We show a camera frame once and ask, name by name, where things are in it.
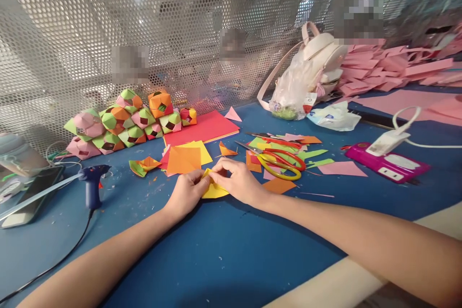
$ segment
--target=plastic bag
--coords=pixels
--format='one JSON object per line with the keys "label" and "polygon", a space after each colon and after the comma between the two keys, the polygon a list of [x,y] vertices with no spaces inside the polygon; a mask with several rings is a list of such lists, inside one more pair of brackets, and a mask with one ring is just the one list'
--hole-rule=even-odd
{"label": "plastic bag", "polygon": [[303,60],[303,51],[294,55],[290,66],[278,79],[269,109],[273,116],[286,120],[300,120],[305,117],[303,103],[308,90],[313,63]]}
{"label": "plastic bag", "polygon": [[354,130],[361,116],[348,113],[348,101],[329,105],[325,108],[311,110],[307,118],[316,125],[335,131]]}

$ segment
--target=table surface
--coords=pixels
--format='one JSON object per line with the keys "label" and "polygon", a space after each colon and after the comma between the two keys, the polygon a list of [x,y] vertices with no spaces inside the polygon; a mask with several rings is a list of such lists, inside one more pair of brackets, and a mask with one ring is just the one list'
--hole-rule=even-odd
{"label": "table surface", "polygon": [[[351,103],[350,108],[380,114],[355,103]],[[309,148],[328,150],[313,158],[314,161],[325,158],[347,161],[349,159],[340,150],[342,146],[372,142],[384,132],[363,123],[351,132],[335,132],[318,127],[307,119],[283,121],[273,118],[255,103],[236,110],[243,122],[237,123],[241,127],[239,135],[223,140],[230,149],[237,146],[235,140],[247,142],[252,139],[245,135],[246,131],[288,132],[314,135],[323,141],[323,144]],[[417,143],[460,145],[462,139],[462,128],[430,121],[414,123],[410,132],[412,140]],[[213,158],[220,154],[218,142],[206,147]],[[147,156],[160,160],[163,148],[162,139],[156,139],[84,161],[85,166],[111,165],[114,175],[102,180],[103,207],[95,213],[83,243],[66,263],[165,205],[176,176],[167,178],[157,169],[142,179],[128,166],[129,160],[141,160]],[[239,148],[238,151],[234,159],[245,161],[244,150]],[[397,185],[359,164],[367,178],[321,177],[305,172],[296,182],[298,187],[287,195],[361,207],[407,220],[422,218],[462,200],[460,152],[423,149],[407,143],[400,145],[395,152],[432,166],[429,172],[419,177],[421,185]],[[76,167],[67,169],[65,175],[75,174]],[[320,173],[317,168],[311,171]],[[262,173],[255,173],[255,176],[265,182]],[[84,191],[83,183],[74,181],[56,194],[35,222],[0,230],[1,297],[54,265],[73,247],[83,232],[88,215]],[[334,195],[335,198],[302,192]],[[0,206],[0,211],[4,211],[9,205]],[[255,210],[228,195],[201,202],[199,208],[133,267],[104,306],[260,307],[345,256],[344,252],[312,232]],[[42,282],[40,280],[18,294],[5,307],[15,307]]]}

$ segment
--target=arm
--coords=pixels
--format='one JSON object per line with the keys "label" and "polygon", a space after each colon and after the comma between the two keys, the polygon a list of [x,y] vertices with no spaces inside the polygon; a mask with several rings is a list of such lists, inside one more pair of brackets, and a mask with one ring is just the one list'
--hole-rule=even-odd
{"label": "arm", "polygon": [[458,240],[381,213],[272,194],[244,163],[221,159],[213,170],[212,179],[238,200],[302,225],[413,295],[442,308],[462,302]]}
{"label": "arm", "polygon": [[27,296],[18,307],[96,307],[122,276],[172,226],[193,210],[210,184],[203,170],[178,177],[157,213],[78,257]]}

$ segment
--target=modular origami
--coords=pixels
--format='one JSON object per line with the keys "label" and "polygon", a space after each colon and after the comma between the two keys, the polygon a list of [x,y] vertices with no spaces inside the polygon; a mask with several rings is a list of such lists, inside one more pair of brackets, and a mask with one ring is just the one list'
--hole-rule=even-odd
{"label": "modular origami", "polygon": [[114,135],[118,135],[123,130],[135,125],[131,120],[130,113],[118,105],[100,112],[100,116],[104,127]]}
{"label": "modular origami", "polygon": [[154,118],[157,119],[173,113],[173,105],[170,94],[164,91],[156,91],[148,96],[148,100],[149,109],[153,113]]}
{"label": "modular origami", "polygon": [[194,108],[182,108],[180,110],[180,117],[183,126],[197,124],[197,112]]}
{"label": "modular origami", "polygon": [[67,145],[66,150],[74,154],[80,160],[89,159],[93,156],[100,155],[101,152],[92,142],[85,142],[78,136],[75,136]]}
{"label": "modular origami", "polygon": [[148,140],[161,138],[164,135],[162,127],[158,123],[149,125],[147,128],[144,129],[144,132],[146,133],[146,137],[148,138]]}
{"label": "modular origami", "polygon": [[64,125],[64,128],[80,137],[85,142],[104,134],[106,131],[104,125],[101,123],[98,112],[92,108],[80,112],[69,120],[66,125]]}
{"label": "modular origami", "polygon": [[113,133],[106,131],[105,134],[98,136],[93,139],[93,144],[100,150],[104,155],[116,152],[124,149],[124,143],[119,137]]}
{"label": "modular origami", "polygon": [[155,123],[155,118],[153,117],[149,108],[143,107],[139,111],[136,111],[132,114],[131,120],[138,125],[141,129],[144,129],[148,125]]}
{"label": "modular origami", "polygon": [[181,117],[178,112],[160,117],[159,121],[164,134],[181,130]]}
{"label": "modular origami", "polygon": [[132,89],[123,90],[115,102],[118,106],[124,108],[130,114],[135,113],[143,107],[141,97],[139,97]]}
{"label": "modular origami", "polygon": [[146,134],[144,133],[142,129],[140,129],[136,125],[132,126],[131,128],[123,130],[119,134],[119,138],[127,146],[127,148],[130,148],[138,143],[146,142]]}

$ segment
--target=person's left hand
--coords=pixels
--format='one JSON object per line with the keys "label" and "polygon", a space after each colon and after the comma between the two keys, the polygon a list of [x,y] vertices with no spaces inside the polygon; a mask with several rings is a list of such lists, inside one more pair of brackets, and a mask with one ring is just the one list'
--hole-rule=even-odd
{"label": "person's left hand", "polygon": [[210,177],[201,179],[204,170],[196,170],[178,177],[177,184],[164,209],[173,217],[183,219],[191,212],[210,185]]}

